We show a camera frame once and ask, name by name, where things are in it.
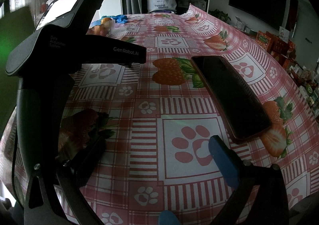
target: paw print pattern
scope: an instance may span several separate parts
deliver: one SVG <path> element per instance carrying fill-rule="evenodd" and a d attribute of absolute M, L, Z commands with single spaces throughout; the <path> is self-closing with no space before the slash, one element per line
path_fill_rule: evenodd
<path fill-rule="evenodd" d="M 116 73 L 113 64 L 101 64 L 97 68 L 91 70 L 90 78 L 104 79 Z"/>
<path fill-rule="evenodd" d="M 209 29 L 209 27 L 210 27 L 209 24 L 205 24 L 205 25 L 203 25 L 203 26 L 197 28 L 197 30 L 198 30 L 198 31 L 206 31 L 206 30 Z"/>
<path fill-rule="evenodd" d="M 155 103 L 151 102 L 149 103 L 148 101 L 144 101 L 142 102 L 138 108 L 141 109 L 141 113 L 142 114 L 151 114 L 154 110 L 156 110 L 156 107 L 155 107 Z"/>
<path fill-rule="evenodd" d="M 254 74 L 254 66 L 248 66 L 245 62 L 240 62 L 239 65 L 233 65 L 233 67 L 242 77 L 251 78 Z"/>
<path fill-rule="evenodd" d="M 294 188 L 291 191 L 291 194 L 288 193 L 287 194 L 287 198 L 288 198 L 288 203 L 289 203 L 289 209 L 294 206 L 297 202 L 301 201 L 303 199 L 302 195 L 298 195 L 299 194 L 299 189 L 298 188 Z"/>
<path fill-rule="evenodd" d="M 317 152 L 313 152 L 312 155 L 309 156 L 309 164 L 315 165 L 318 163 L 319 154 Z"/>
<path fill-rule="evenodd" d="M 271 67 L 269 72 L 270 72 L 270 77 L 271 78 L 275 78 L 276 76 L 278 76 L 277 69 L 274 68 L 274 67 Z"/>
<path fill-rule="evenodd" d="M 248 42 L 245 40 L 242 41 L 242 46 L 246 49 L 248 47 Z"/>
<path fill-rule="evenodd" d="M 102 213 L 102 219 L 101 221 L 105 224 L 105 225 L 114 225 L 114 224 L 122 224 L 123 220 L 121 219 L 121 217 L 117 214 L 117 213 Z"/>
<path fill-rule="evenodd" d="M 124 95 L 124 96 L 129 96 L 130 94 L 133 93 L 132 87 L 128 86 L 124 86 L 119 90 L 119 95 Z"/>
<path fill-rule="evenodd" d="M 210 132 L 202 125 L 197 125 L 195 130 L 191 127 L 183 127 L 181 129 L 182 134 L 186 138 L 175 137 L 172 139 L 172 144 L 176 149 L 188 149 L 189 142 L 193 140 L 197 134 L 201 137 L 209 138 Z M 208 139 L 197 139 L 194 140 L 191 145 L 193 154 L 186 151 L 178 151 L 175 153 L 175 159 L 181 163 L 189 163 L 194 159 L 194 155 L 201 166 L 207 166 L 212 161 L 212 156 L 208 151 Z"/>
<path fill-rule="evenodd" d="M 157 192 L 153 192 L 152 187 L 147 187 L 145 188 L 144 186 L 141 186 L 138 189 L 138 194 L 134 195 L 134 199 L 141 205 L 141 206 L 146 206 L 148 203 L 149 204 L 155 204 L 157 203 L 157 197 L 158 197 Z"/>
<path fill-rule="evenodd" d="M 169 39 L 166 38 L 165 40 L 161 40 L 162 44 L 171 44 L 171 45 L 179 45 L 181 44 L 180 41 L 178 41 L 177 39 Z"/>

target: strawberry print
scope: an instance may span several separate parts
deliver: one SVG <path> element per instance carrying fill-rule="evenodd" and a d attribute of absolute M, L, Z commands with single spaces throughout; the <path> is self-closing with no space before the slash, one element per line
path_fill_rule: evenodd
<path fill-rule="evenodd" d="M 208 39 L 204 40 L 204 43 L 210 47 L 211 49 L 218 50 L 218 51 L 226 51 L 227 44 L 226 38 L 228 37 L 227 30 L 224 32 L 221 31 L 219 34 L 214 35 Z"/>
<path fill-rule="evenodd" d="M 154 17 L 158 18 L 170 18 L 171 16 L 169 14 L 154 14 Z"/>
<path fill-rule="evenodd" d="M 153 61 L 159 68 L 152 80 L 161 85 L 181 85 L 186 80 L 192 79 L 193 88 L 203 88 L 204 84 L 196 73 L 189 59 L 185 58 L 160 58 Z"/>
<path fill-rule="evenodd" d="M 124 25 L 134 25 L 134 24 L 138 24 L 140 22 L 142 22 L 143 20 L 131 20 L 131 21 L 128 21 L 126 23 L 124 23 Z"/>
<path fill-rule="evenodd" d="M 199 14 L 195 14 L 195 16 L 193 16 L 192 18 L 185 20 L 185 23 L 190 23 L 190 24 L 197 23 L 198 17 L 199 17 Z"/>
<path fill-rule="evenodd" d="M 136 41 L 134 37 L 127 37 L 127 36 L 122 37 L 120 40 L 130 42 L 130 43 L 133 43 L 134 41 Z"/>
<path fill-rule="evenodd" d="M 260 139 L 273 157 L 279 157 L 287 147 L 285 129 L 279 124 L 273 124 L 271 129 L 263 133 Z"/>
<path fill-rule="evenodd" d="M 292 143 L 289 139 L 290 134 L 288 125 L 283 128 L 286 121 L 292 118 L 292 103 L 285 104 L 284 99 L 279 96 L 274 101 L 267 101 L 263 104 L 272 126 L 270 130 L 263 133 L 260 137 L 268 153 L 277 158 L 287 155 L 287 146 Z"/>
<path fill-rule="evenodd" d="M 99 113 L 93 109 L 85 109 L 72 116 L 66 117 L 61 122 L 58 139 L 58 156 L 62 162 L 72 159 L 96 135 L 107 139 L 113 136 L 114 131 L 107 125 L 113 119 L 107 113 Z"/>
<path fill-rule="evenodd" d="M 178 33 L 180 32 L 179 28 L 176 26 L 169 26 L 169 25 L 159 25 L 159 26 L 154 26 L 154 31 L 155 32 L 169 32 L 172 31 L 173 33 Z"/>

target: table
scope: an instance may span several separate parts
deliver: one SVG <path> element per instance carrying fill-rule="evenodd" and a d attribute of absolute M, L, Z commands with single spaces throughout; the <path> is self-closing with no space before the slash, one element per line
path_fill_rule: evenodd
<path fill-rule="evenodd" d="M 106 152 L 88 184 L 81 188 L 105 224 L 153 225 L 165 209 L 176 213 L 184 224 L 209 224 L 232 193 L 208 152 L 208 139 L 215 134 L 241 159 L 264 167 L 277 163 L 289 207 L 318 190 L 318 126 L 297 86 L 271 55 L 240 31 L 192 5 L 183 15 L 136 14 L 128 19 L 126 24 L 116 24 L 112 38 L 145 46 L 146 63 L 132 68 L 83 65 L 72 75 L 75 85 L 63 113 L 67 117 L 90 108 L 114 117 L 115 133 L 107 139 Z M 188 59 L 197 55 L 225 57 L 262 104 L 275 99 L 275 105 L 283 102 L 286 122 L 272 119 L 272 134 L 285 136 L 286 127 L 293 134 L 281 149 L 281 157 L 274 157 L 267 138 L 241 145 L 229 139 L 207 90 L 189 69 Z M 0 178 L 9 187 L 14 115 L 0 142 Z M 19 151 L 16 176 L 25 193 L 27 181 Z M 74 221 L 62 191 L 56 191 Z M 240 220 L 247 216 L 255 195 L 256 190 Z"/>

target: red box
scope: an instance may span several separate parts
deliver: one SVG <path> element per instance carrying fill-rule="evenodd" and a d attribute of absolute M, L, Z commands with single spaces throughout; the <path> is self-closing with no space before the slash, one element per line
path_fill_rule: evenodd
<path fill-rule="evenodd" d="M 284 55 L 282 55 L 274 50 L 272 50 L 270 52 L 270 55 L 272 55 L 272 57 L 279 63 L 280 66 L 283 66 L 283 64 L 285 63 L 285 60 L 288 59 Z"/>
<path fill-rule="evenodd" d="M 256 39 L 256 43 L 261 46 L 266 52 L 270 52 L 272 49 L 273 39 L 261 31 L 258 31 Z"/>
<path fill-rule="evenodd" d="M 272 33 L 268 32 L 268 31 L 266 32 L 266 35 L 271 37 L 271 39 L 273 40 L 272 50 L 279 52 L 283 55 L 287 54 L 287 51 L 289 49 L 289 44 L 285 43 L 278 36 L 273 35 Z"/>

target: green leaves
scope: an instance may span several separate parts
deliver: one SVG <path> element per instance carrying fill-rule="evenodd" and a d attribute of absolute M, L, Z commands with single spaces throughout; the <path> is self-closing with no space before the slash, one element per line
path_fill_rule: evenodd
<path fill-rule="evenodd" d="M 178 64 L 181 70 L 184 71 L 186 74 L 196 73 L 189 59 L 185 59 L 185 58 L 174 58 L 174 59 L 178 61 Z"/>
<path fill-rule="evenodd" d="M 285 105 L 284 99 L 279 96 L 275 99 L 278 107 L 279 107 L 279 112 L 280 112 L 280 118 L 284 120 L 284 123 L 288 121 L 289 119 L 292 118 L 292 108 L 293 108 L 293 103 L 289 103 Z"/>
<path fill-rule="evenodd" d="M 183 77 L 185 80 L 190 79 L 190 76 L 192 76 L 192 82 L 194 88 L 203 88 L 204 84 L 201 81 L 200 77 L 196 73 L 196 70 L 192 66 L 189 59 L 186 58 L 174 58 L 178 61 L 179 67 L 182 71 Z"/>
<path fill-rule="evenodd" d="M 225 14 L 223 11 L 219 11 L 218 9 L 215 9 L 214 11 L 208 11 L 208 13 L 216 18 L 218 18 L 219 20 L 222 20 L 223 22 L 227 23 L 228 20 L 232 20 L 230 19 L 230 17 L 228 16 L 228 14 Z"/>
<path fill-rule="evenodd" d="M 225 40 L 228 37 L 227 30 L 225 30 L 224 32 L 223 31 L 219 32 L 219 35 L 221 36 L 223 40 Z"/>
<path fill-rule="evenodd" d="M 108 139 L 115 134 L 115 131 L 107 129 L 107 130 L 100 131 L 98 134 L 102 136 L 103 138 Z"/>
<path fill-rule="evenodd" d="M 284 158 L 287 155 L 287 148 L 284 149 L 284 151 L 281 153 L 281 155 L 278 158 Z"/>
<path fill-rule="evenodd" d="M 203 88 L 204 87 L 204 84 L 203 84 L 203 82 L 200 79 L 198 74 L 194 74 L 192 76 L 192 82 L 193 82 L 193 87 L 194 88 Z"/>
<path fill-rule="evenodd" d="M 285 132 L 286 132 L 286 139 L 288 141 L 291 141 L 288 139 L 288 137 L 290 136 L 290 134 L 293 134 L 293 132 L 289 131 L 288 125 L 285 127 Z"/>
<path fill-rule="evenodd" d="M 173 33 L 179 33 L 180 32 L 179 28 L 176 27 L 176 26 L 167 26 L 167 29 L 172 31 Z"/>
<path fill-rule="evenodd" d="M 290 134 L 293 134 L 293 132 L 291 132 L 289 130 L 288 125 L 286 125 L 286 127 L 285 127 L 285 132 L 286 132 L 286 144 L 287 144 L 287 146 L 289 146 L 290 144 L 292 144 L 292 140 L 290 140 L 288 138 L 289 138 Z M 283 152 L 278 157 L 278 159 L 284 158 L 286 155 L 287 155 L 287 147 L 283 150 Z"/>
<path fill-rule="evenodd" d="M 134 41 L 136 41 L 135 37 L 129 37 L 129 38 L 126 40 L 126 42 L 130 42 L 130 43 L 132 43 L 132 42 L 134 42 Z"/>

